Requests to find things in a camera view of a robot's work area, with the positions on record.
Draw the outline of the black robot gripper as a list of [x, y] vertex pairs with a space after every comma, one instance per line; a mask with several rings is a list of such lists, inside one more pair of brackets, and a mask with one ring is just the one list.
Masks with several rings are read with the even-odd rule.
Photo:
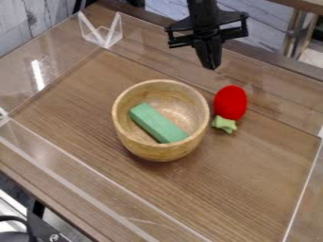
[[[178, 48], [192, 45], [203, 67], [218, 69], [222, 62], [222, 42], [248, 36], [247, 18], [247, 12], [219, 10], [216, 22], [199, 26], [188, 16], [164, 27], [168, 33], [168, 46]], [[214, 38], [210, 54], [207, 43], [195, 39], [211, 37]]]

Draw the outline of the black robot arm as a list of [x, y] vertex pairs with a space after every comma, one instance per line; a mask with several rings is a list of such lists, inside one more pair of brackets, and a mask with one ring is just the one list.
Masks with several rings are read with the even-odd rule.
[[168, 46], [191, 46], [207, 69], [222, 63], [222, 45], [227, 40], [248, 36], [248, 13], [219, 8], [218, 0], [187, 0], [190, 15], [164, 27]]

